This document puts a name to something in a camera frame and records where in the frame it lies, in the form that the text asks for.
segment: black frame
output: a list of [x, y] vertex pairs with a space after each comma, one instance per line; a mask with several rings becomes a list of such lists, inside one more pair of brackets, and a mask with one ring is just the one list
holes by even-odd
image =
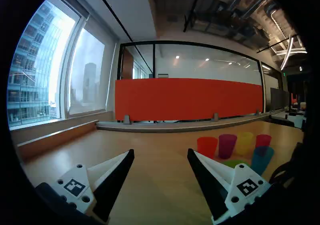
[[139, 46], [139, 45], [153, 45], [153, 78], [156, 77], [156, 62], [155, 62], [155, 52], [156, 52], [156, 44], [174, 44], [174, 45], [188, 45], [188, 46], [200, 46], [200, 47], [206, 47], [206, 48], [211, 48], [211, 49], [216, 49], [216, 50], [221, 50], [221, 51], [225, 51], [225, 52], [230, 52], [239, 56], [243, 56], [246, 58], [249, 58], [251, 60], [254, 60], [255, 62], [257, 62], [258, 64], [258, 70], [260, 72], [260, 79], [261, 79], [261, 85], [262, 85], [262, 112], [265, 111], [265, 105], [264, 105], [264, 96], [265, 96], [265, 86], [263, 83], [263, 72], [261, 70], [261, 66], [260, 66], [260, 61], [258, 59], [255, 59], [253, 57], [250, 57], [246, 54], [240, 53], [240, 52], [236, 52], [224, 47], [220, 47], [220, 46], [214, 46], [214, 45], [209, 45], [209, 44], [205, 44], [205, 43], [198, 43], [198, 42], [186, 42], [186, 41], [176, 41], [176, 40], [152, 40], [152, 41], [139, 41], [139, 42], [126, 42], [126, 43], [122, 43], [120, 44], [120, 51], [119, 51], [119, 57], [118, 57], [118, 74], [117, 74], [117, 80], [121, 79], [121, 73], [122, 73], [122, 54], [123, 54], [123, 50], [127, 47], [127, 46]]

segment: purple cup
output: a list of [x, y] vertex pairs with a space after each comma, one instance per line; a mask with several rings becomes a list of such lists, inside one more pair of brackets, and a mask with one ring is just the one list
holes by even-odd
[[219, 136], [219, 157], [228, 159], [231, 157], [236, 144], [237, 136], [233, 134], [222, 134]]

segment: ceiling light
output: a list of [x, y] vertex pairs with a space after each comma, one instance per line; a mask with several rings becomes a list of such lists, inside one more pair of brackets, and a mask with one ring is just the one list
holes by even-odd
[[268, 70], [271, 69], [271, 68], [269, 68], [269, 67], [267, 67], [267, 66], [265, 66], [265, 65], [262, 65], [262, 67], [264, 67], [265, 69], [268, 69]]
[[[291, 54], [292, 53], [307, 53], [306, 51], [293, 51], [293, 52], [290, 52]], [[279, 55], [285, 55], [286, 54], [286, 52], [282, 52], [282, 53], [278, 53], [277, 54], [277, 56], [279, 56]]]
[[284, 57], [283, 62], [282, 62], [282, 65], [281, 65], [281, 70], [283, 70], [284, 66], [286, 65], [286, 63], [287, 63], [287, 61], [288, 61], [288, 58], [289, 58], [290, 53], [291, 53], [292, 44], [293, 44], [293, 37], [290, 39], [289, 47], [288, 47], [288, 50], [287, 50], [287, 54], [286, 54], [286, 56]]

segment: desk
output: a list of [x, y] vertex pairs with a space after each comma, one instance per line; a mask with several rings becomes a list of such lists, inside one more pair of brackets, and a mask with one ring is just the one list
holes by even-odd
[[238, 132], [270, 134], [274, 156], [263, 174], [269, 180], [287, 162], [300, 129], [255, 121], [234, 127], [188, 133], [124, 133], [96, 130], [60, 146], [25, 165], [34, 186], [53, 182], [78, 163], [90, 167], [130, 148], [135, 160], [110, 214], [109, 225], [211, 224], [211, 213], [187, 160], [197, 138]]

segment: orange panel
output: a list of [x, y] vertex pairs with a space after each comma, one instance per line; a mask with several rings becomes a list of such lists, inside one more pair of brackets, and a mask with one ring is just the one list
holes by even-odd
[[262, 111], [260, 85], [194, 78], [117, 80], [116, 119], [195, 120]]

